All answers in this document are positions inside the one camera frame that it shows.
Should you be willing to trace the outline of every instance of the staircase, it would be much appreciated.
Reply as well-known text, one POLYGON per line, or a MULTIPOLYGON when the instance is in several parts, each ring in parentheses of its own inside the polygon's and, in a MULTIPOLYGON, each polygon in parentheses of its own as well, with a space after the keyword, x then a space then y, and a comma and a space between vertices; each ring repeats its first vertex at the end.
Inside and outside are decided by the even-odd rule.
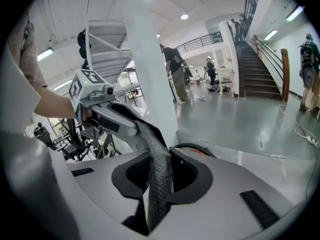
POLYGON ((241 47, 244 95, 282 100, 282 96, 269 70, 249 46, 241 47))

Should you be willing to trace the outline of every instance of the man in black shirt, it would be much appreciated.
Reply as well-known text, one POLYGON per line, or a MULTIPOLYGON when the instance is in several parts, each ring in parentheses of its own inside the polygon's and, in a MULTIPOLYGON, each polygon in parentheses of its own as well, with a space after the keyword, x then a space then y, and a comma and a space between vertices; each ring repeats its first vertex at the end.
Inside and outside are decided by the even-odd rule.
POLYGON ((206 70, 208 72, 208 76, 210 77, 210 85, 215 85, 215 79, 216 79, 216 69, 215 65, 212 63, 211 59, 206 59, 206 70))
POLYGON ((239 22, 235 21, 234 19, 231 20, 231 22, 234 24, 235 27, 235 36, 234 40, 236 43, 242 43, 244 40, 242 39, 242 31, 241 31, 241 26, 239 22))
POLYGON ((164 54, 166 62, 166 73, 171 71, 172 81, 181 102, 186 103, 188 100, 186 86, 185 86, 185 76, 184 70, 181 64, 183 64, 183 59, 181 58, 179 52, 175 49, 164 47, 160 44, 161 52, 164 54))

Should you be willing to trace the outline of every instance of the person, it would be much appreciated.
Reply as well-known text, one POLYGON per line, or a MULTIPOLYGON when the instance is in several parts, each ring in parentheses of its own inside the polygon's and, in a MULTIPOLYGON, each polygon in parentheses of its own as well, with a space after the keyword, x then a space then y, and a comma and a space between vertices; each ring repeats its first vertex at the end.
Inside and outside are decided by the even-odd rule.
MULTIPOLYGON (((309 33, 306 34, 305 38, 306 38, 306 41, 303 44, 306 46, 309 46, 314 53, 314 63, 313 63, 314 75, 313 75, 313 84, 311 87, 311 91, 313 93, 311 115, 313 117, 316 117, 318 114, 317 106, 318 106, 318 100, 319 100, 319 85, 320 85, 320 77, 319 77, 320 52, 311 34, 309 33)), ((301 69, 299 74, 300 76, 302 75, 302 63, 301 63, 301 69)), ((300 108, 299 108, 299 111, 301 111, 302 113, 305 113, 307 111, 306 99, 309 91, 310 91, 310 88, 304 87, 302 101, 300 103, 300 108)))
POLYGON ((240 19, 239 20, 239 24, 240 24, 240 35, 241 35, 241 38, 242 38, 242 40, 243 40, 243 36, 244 36, 244 23, 243 23, 243 20, 242 19, 240 19))
MULTIPOLYGON (((8 37, 7 45, 14 61, 40 96, 40 101, 34 112, 47 118, 74 118, 75 112, 70 99, 47 89, 46 81, 38 64, 35 27, 29 21, 28 11, 22 15, 13 28, 8 37)), ((90 116, 91 112, 87 110, 84 120, 90 116)))
POLYGON ((235 36, 234 36, 235 43, 242 44, 244 40, 242 39, 241 27, 239 22, 235 21, 234 19, 232 19, 231 22, 234 24, 234 27, 235 27, 235 36))
POLYGON ((199 80, 200 79, 200 74, 198 73, 197 69, 195 70, 194 79, 195 80, 199 80))
POLYGON ((208 76, 210 77, 210 85, 215 85, 215 79, 216 79, 216 69, 215 65, 212 63, 211 59, 206 59, 206 70, 208 73, 208 76))
POLYGON ((183 59, 179 52, 175 49, 164 47, 160 44, 161 52, 164 54, 165 62, 166 62, 166 73, 168 74, 171 71, 172 81, 180 98, 180 102, 178 104, 183 104, 188 101, 186 86, 185 86, 185 75, 184 70, 181 64, 183 64, 183 59))
POLYGON ((244 25, 246 23, 246 16, 243 13, 241 13, 239 16, 242 18, 241 21, 242 21, 242 24, 244 25))
POLYGON ((233 42, 235 42, 234 31, 232 30, 232 27, 230 26, 229 22, 226 22, 226 24, 228 25, 228 28, 230 30, 232 40, 233 40, 233 42))

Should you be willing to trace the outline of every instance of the railing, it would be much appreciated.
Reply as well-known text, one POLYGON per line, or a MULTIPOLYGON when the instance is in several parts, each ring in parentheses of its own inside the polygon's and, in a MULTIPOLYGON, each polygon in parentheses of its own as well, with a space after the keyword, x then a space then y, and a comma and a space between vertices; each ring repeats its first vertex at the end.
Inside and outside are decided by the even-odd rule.
POLYGON ((244 13, 243 13, 244 18, 242 19, 242 29, 243 29, 244 38, 246 38, 251 22, 254 18, 257 4, 258 4, 258 0, 245 0, 244 13))
POLYGON ((253 40, 251 43, 254 45, 256 49, 256 53, 263 59, 263 56, 270 62, 270 64, 274 67, 275 71, 279 75, 282 80, 282 100, 284 102, 288 101, 289 97, 289 89, 290 89, 290 65, 289 65, 289 57, 288 50, 281 49, 281 58, 278 57, 273 50, 270 49, 265 43, 260 41, 257 38, 257 35, 253 36, 253 40))
POLYGON ((209 46, 216 43, 223 42, 222 36, 220 31, 207 34, 196 39, 193 39, 189 42, 179 45, 176 49, 179 51, 180 54, 184 54, 186 52, 192 51, 194 49, 209 46))

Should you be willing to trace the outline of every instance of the ceiling light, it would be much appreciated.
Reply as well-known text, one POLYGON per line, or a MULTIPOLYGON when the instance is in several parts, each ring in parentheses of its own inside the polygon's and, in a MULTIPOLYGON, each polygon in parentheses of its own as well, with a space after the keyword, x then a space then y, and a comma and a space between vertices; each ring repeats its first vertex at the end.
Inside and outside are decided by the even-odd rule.
POLYGON ((64 82, 64 83, 62 83, 62 84, 60 84, 60 85, 58 85, 56 88, 53 88, 53 90, 54 90, 54 91, 55 91, 55 90, 58 90, 58 89, 60 89, 61 87, 65 86, 65 85, 67 85, 67 84, 70 84, 71 82, 72 82, 72 79, 69 80, 69 81, 66 81, 66 82, 64 82))
POLYGON ((44 52, 40 53, 38 55, 38 62, 41 61, 42 59, 44 59, 45 57, 48 57, 49 55, 53 54, 54 51, 50 48, 48 50, 45 50, 44 52))
POLYGON ((186 20, 189 18, 188 14, 181 15, 181 20, 186 20))
POLYGON ((269 40, 269 39, 272 38, 277 32, 278 32, 277 30, 272 30, 271 33, 268 34, 264 40, 269 40))
POLYGON ((295 17, 297 17, 305 8, 303 6, 296 7, 287 17, 286 20, 288 22, 292 22, 295 17))

